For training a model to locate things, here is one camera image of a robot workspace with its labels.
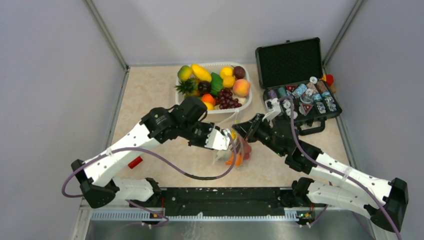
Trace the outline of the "dark purple plum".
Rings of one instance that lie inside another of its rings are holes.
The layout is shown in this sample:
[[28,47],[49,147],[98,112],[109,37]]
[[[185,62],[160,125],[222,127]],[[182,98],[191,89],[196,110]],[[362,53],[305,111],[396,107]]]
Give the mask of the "dark purple plum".
[[209,81],[200,81],[197,89],[201,95],[209,94],[211,92],[212,84]]

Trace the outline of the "orange persimmon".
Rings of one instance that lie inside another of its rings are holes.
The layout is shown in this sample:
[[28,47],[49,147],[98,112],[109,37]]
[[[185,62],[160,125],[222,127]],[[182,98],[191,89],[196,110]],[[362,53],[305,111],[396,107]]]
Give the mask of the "orange persimmon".
[[225,162],[226,165],[231,166],[234,165],[235,167],[240,167],[243,164],[244,158],[241,154],[237,153],[234,155],[234,153],[231,154],[230,158]]

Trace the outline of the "yellow wrinkled fruit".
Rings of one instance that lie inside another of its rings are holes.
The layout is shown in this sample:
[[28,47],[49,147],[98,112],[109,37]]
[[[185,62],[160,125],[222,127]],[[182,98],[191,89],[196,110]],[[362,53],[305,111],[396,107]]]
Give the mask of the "yellow wrinkled fruit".
[[234,76],[226,75],[222,79],[222,86],[226,89],[230,89],[234,86],[235,82],[236,82],[236,78]]

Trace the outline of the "white peeled banana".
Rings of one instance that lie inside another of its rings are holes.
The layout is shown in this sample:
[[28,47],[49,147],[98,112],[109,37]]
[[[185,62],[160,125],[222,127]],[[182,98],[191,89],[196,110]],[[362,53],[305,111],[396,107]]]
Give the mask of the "white peeled banana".
[[218,150],[213,155],[213,164],[217,164],[218,162],[228,161],[231,157],[231,153],[229,150]]

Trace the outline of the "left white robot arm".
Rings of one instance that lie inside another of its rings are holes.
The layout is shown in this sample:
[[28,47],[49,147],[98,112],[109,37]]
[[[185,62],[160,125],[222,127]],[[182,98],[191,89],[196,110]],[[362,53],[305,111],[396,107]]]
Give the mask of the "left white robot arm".
[[91,159],[77,159],[71,164],[71,176],[79,182],[81,197],[93,209],[102,208],[113,200],[136,200],[149,207],[156,206],[160,202],[161,189],[154,179],[134,180],[116,176],[141,153],[163,161],[191,179],[212,181],[223,178],[232,170],[231,167],[218,176],[196,176],[152,152],[153,148],[180,137],[187,140],[191,147],[232,150],[235,154],[236,144],[231,131],[215,123],[203,122],[207,113],[206,104],[197,97],[188,97],[171,108],[151,109],[130,132],[106,150]]

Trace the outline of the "peach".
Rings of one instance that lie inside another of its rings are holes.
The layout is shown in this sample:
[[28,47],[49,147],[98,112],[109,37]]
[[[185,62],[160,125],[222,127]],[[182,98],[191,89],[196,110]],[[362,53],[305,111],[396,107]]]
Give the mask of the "peach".
[[232,91],[238,97],[246,97],[249,94],[251,84],[246,79],[238,79],[235,81]]

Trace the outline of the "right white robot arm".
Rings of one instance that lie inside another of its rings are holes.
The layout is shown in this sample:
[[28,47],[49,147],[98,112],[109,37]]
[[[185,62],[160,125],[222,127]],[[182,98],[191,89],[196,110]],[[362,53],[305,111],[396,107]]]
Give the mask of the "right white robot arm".
[[400,233],[409,202],[404,180],[377,178],[341,163],[320,148],[299,140],[290,120],[272,122],[257,113],[248,121],[233,124],[232,128],[247,142],[259,141],[284,156],[285,164],[296,172],[331,183],[299,179],[293,187],[297,205],[333,205],[363,215],[381,229]]

